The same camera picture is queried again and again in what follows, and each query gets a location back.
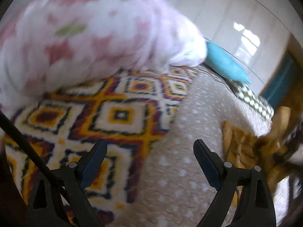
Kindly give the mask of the geometric patterned fleece blanket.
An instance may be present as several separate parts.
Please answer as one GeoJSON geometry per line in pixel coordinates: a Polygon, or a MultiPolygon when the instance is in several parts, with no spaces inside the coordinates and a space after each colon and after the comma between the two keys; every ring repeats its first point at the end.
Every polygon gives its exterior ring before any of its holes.
{"type": "Polygon", "coordinates": [[[98,218],[110,224],[135,202],[145,159],[170,130],[197,75],[191,67],[171,67],[165,75],[121,71],[49,93],[11,120],[50,169],[107,141],[106,158],[85,193],[98,218]]]}

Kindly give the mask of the yellow striped knit sweater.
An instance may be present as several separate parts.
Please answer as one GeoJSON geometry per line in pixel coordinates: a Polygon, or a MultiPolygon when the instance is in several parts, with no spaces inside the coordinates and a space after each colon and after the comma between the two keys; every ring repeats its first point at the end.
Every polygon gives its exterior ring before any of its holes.
{"type": "Polygon", "coordinates": [[[260,137],[231,125],[227,120],[222,123],[224,160],[242,169],[261,167],[271,194],[274,194],[277,184],[289,175],[285,164],[295,152],[287,137],[290,118],[291,108],[279,107],[273,116],[270,132],[260,137]]]}

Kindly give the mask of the teal pillow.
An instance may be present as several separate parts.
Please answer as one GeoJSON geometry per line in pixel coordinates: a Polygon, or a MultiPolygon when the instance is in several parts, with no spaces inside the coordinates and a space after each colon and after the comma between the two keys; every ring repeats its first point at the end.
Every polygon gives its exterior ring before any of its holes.
{"type": "Polygon", "coordinates": [[[205,64],[225,79],[250,84],[245,70],[217,44],[207,41],[207,58],[205,64]]]}

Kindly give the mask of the pink floral quilt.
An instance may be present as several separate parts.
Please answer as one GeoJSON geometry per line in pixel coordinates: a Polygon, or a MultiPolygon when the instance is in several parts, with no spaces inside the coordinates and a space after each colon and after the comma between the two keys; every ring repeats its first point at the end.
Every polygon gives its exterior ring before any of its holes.
{"type": "Polygon", "coordinates": [[[1,111],[120,70],[166,73],[206,56],[202,33],[166,0],[33,0],[1,27],[1,111]]]}

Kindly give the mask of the beige white-dotted bedspread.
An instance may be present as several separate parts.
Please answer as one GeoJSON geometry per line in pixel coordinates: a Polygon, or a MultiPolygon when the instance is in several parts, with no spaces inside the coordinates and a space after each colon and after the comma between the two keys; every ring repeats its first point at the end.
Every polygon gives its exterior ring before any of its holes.
{"type": "Polygon", "coordinates": [[[215,196],[194,154],[202,139],[222,155],[222,123],[229,121],[254,135],[268,133],[271,123],[228,89],[221,77],[199,67],[170,131],[147,157],[135,202],[113,226],[196,226],[215,196]]]}

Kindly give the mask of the green white patterned pillow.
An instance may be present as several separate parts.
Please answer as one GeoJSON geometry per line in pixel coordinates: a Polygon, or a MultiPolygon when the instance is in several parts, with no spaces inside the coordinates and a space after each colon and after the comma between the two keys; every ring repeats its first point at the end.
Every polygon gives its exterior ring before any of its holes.
{"type": "Polygon", "coordinates": [[[249,105],[257,113],[259,113],[265,120],[271,120],[274,115],[274,109],[262,96],[256,95],[248,84],[241,82],[229,81],[229,86],[233,93],[241,101],[249,105]]]}

